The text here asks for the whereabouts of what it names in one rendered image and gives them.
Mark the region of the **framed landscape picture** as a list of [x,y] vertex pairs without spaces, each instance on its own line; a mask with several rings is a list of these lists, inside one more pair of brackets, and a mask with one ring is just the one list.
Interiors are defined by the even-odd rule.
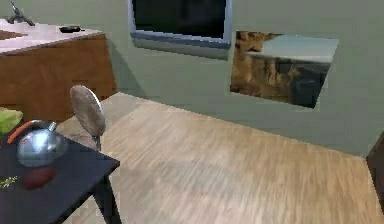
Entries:
[[331,38],[238,31],[230,90],[313,108],[338,44]]

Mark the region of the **grey framed window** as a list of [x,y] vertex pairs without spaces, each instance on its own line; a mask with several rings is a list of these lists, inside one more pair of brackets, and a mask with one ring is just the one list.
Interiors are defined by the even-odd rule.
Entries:
[[233,0],[127,0],[137,48],[227,60]]

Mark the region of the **dark sink faucet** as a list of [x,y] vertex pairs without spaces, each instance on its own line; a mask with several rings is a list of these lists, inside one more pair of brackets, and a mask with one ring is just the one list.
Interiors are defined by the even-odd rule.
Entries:
[[22,11],[15,5],[15,3],[12,0],[9,0],[9,1],[10,1],[11,5],[12,5],[12,11],[13,11],[13,15],[12,16],[6,16],[5,17],[5,20],[9,24],[14,24],[15,22],[17,22],[17,23],[25,22],[29,26],[34,26],[35,25],[35,23],[31,19],[27,18],[22,13]]

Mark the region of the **black table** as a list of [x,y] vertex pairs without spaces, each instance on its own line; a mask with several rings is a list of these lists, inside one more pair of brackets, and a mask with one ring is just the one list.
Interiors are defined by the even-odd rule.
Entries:
[[106,224],[122,224],[109,175],[120,162],[73,140],[50,164],[55,177],[28,191],[23,179],[31,171],[16,158],[16,145],[0,148],[0,179],[16,181],[0,188],[0,224],[62,224],[89,197],[94,197]]

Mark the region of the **brown kitchen counter cabinet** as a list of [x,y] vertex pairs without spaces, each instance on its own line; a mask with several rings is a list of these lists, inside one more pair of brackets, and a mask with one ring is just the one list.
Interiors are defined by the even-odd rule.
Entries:
[[26,120],[62,122],[73,116],[69,91],[77,84],[101,100],[116,93],[103,32],[0,19],[0,107],[20,110]]

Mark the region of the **small green herb sprig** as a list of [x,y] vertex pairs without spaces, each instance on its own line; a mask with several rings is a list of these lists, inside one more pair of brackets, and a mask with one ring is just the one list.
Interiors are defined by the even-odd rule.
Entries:
[[10,176],[5,178],[4,180],[0,180],[0,188],[5,189],[8,188],[11,184],[15,183],[18,180],[17,176]]

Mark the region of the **grey round back chair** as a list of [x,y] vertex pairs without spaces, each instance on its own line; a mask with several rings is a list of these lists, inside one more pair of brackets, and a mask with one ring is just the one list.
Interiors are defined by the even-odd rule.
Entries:
[[106,130],[106,119],[96,94],[84,85],[70,89],[70,100],[75,117],[95,142],[95,149],[101,150],[101,136]]

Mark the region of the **dark brown furniture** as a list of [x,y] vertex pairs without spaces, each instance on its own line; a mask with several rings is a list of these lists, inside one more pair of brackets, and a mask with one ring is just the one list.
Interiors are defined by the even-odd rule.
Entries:
[[384,214],[384,131],[366,157],[366,162]]

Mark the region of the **black pan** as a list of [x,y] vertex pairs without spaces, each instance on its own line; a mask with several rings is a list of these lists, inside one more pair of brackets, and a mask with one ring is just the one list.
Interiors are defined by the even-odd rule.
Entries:
[[76,33],[76,32],[85,31],[80,26],[74,26],[74,25],[59,27],[59,30],[61,33]]

